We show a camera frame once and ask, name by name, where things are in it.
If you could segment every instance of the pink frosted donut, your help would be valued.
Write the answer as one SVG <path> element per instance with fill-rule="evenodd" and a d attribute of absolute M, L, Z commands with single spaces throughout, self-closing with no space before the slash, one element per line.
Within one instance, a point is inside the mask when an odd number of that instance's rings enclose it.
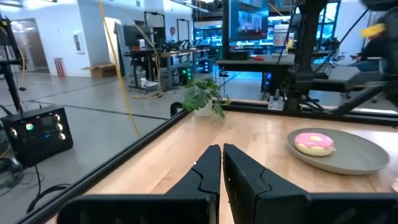
<path fill-rule="evenodd" d="M 294 146 L 310 156 L 327 156 L 335 151 L 333 140 L 320 133 L 301 133 L 294 138 Z"/>

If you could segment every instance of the wooden table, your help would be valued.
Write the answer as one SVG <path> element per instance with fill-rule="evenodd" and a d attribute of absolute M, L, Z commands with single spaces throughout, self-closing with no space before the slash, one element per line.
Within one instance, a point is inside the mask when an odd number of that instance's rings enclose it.
<path fill-rule="evenodd" d="M 391 162 L 377 174 L 367 176 L 338 175 L 311 167 L 285 148 L 288 133 L 311 127 L 362 136 L 383 147 Z M 196 118 L 191 113 L 87 194 L 163 194 L 188 172 L 209 145 L 222 146 L 226 142 L 309 192 L 392 192 L 390 185 L 398 177 L 397 139 L 398 131 L 385 126 L 231 111 L 226 112 L 226 120 L 221 124 L 214 118 Z M 220 223 L 231 224 L 233 218 L 223 182 L 221 176 Z M 54 224 L 55 218 L 47 223 Z"/>

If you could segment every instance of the gray floor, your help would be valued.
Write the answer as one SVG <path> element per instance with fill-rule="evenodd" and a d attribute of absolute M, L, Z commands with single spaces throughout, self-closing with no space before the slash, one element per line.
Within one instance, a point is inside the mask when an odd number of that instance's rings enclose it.
<path fill-rule="evenodd" d="M 337 68 L 331 77 L 348 79 L 355 71 L 352 68 Z M 217 78 L 219 84 L 225 83 L 222 94 L 225 93 L 234 99 L 258 100 L 261 97 L 260 81 L 261 74 L 246 72 L 232 72 L 229 78 Z M 126 114 L 127 109 L 116 78 L 58 78 L 28 74 L 24 86 L 27 87 L 27 91 L 21 93 L 21 98 L 29 109 L 37 108 L 39 104 L 57 104 L 65 107 L 75 142 L 72 150 L 53 156 L 38 165 L 39 172 L 44 177 L 43 189 L 55 184 L 71 184 L 77 181 L 137 139 Z M 145 134 L 168 119 L 170 104 L 182 101 L 184 93 L 185 90 L 181 88 L 176 90 L 175 94 L 164 95 L 159 99 L 137 100 L 132 96 L 146 97 L 152 93 L 143 95 L 139 90 L 132 90 L 129 99 L 141 132 Z M 319 98 L 323 105 L 339 105 L 344 102 L 339 93 L 314 91 L 311 95 Z M 9 110 L 15 112 L 6 83 L 1 80 L 0 104 L 7 105 Z M 367 103 L 366 107 L 394 109 L 383 100 L 377 104 Z M 30 201 L 38 191 L 37 179 L 31 174 L 33 171 L 24 171 L 25 177 L 22 182 L 25 185 L 19 185 L 0 197 L 0 223 L 14 223 L 25 214 Z"/>

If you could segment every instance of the ceiling light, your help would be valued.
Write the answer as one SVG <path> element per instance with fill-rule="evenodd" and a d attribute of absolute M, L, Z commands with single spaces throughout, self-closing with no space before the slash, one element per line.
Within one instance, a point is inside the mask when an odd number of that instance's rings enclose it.
<path fill-rule="evenodd" d="M 183 5 L 183 6 L 190 7 L 191 9 L 199 10 L 199 11 L 201 11 L 201 12 L 210 12 L 210 11 L 207 10 L 207 9 L 200 8 L 200 7 L 196 6 L 196 5 L 193 5 L 193 4 L 190 4 L 190 3 L 187 3 L 187 2 L 183 2 L 183 1 L 181 1 L 181 0 L 170 0 L 170 1 L 175 2 L 175 3 L 178 3 L 178 4 L 181 4 L 181 5 Z"/>

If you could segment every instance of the black box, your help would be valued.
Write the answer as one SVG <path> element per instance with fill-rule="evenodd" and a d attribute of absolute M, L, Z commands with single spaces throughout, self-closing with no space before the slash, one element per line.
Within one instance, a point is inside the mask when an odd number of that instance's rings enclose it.
<path fill-rule="evenodd" d="M 1 118 L 16 159 L 24 167 L 73 147 L 65 109 L 46 106 Z"/>

